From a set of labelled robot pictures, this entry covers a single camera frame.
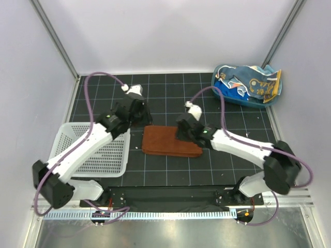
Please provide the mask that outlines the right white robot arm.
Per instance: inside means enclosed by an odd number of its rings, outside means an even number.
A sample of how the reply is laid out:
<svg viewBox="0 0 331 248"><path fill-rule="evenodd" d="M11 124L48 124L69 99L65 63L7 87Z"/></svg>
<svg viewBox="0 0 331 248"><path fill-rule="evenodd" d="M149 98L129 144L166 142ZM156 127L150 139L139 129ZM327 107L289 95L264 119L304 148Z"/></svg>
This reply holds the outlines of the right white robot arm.
<svg viewBox="0 0 331 248"><path fill-rule="evenodd" d="M223 129L203 125L191 113L181 114L176 123L176 137L180 140L235 155L261 168L259 173L241 177L230 191L231 200L237 204L244 205L252 197L267 191L287 195L295 186L302 167L294 160L287 143L258 142L231 132L225 133Z"/></svg>

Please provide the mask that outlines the brown towel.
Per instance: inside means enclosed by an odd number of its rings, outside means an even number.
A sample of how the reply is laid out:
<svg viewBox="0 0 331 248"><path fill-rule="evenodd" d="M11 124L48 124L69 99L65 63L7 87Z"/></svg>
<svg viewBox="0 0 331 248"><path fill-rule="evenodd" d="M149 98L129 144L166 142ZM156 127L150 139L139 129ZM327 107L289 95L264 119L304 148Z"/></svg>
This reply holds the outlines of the brown towel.
<svg viewBox="0 0 331 248"><path fill-rule="evenodd" d="M202 148L193 142L177 139L176 131L177 127L146 126L143 131L142 151L157 156L200 157Z"/></svg>

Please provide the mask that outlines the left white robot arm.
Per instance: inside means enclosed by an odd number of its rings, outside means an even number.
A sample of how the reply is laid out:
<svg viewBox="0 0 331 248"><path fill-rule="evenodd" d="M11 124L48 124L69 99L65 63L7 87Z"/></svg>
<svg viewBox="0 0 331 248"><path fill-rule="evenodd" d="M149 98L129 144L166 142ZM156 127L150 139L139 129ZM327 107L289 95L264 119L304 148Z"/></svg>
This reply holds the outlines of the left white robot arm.
<svg viewBox="0 0 331 248"><path fill-rule="evenodd" d="M33 164L36 194L42 195L54 209L65 206L72 199L91 200L98 207L107 205L110 195L99 183L72 180L71 177L101 147L139 123L152 123L147 100L140 92L129 90L112 110L101 114L65 151L46 163L38 160Z"/></svg>

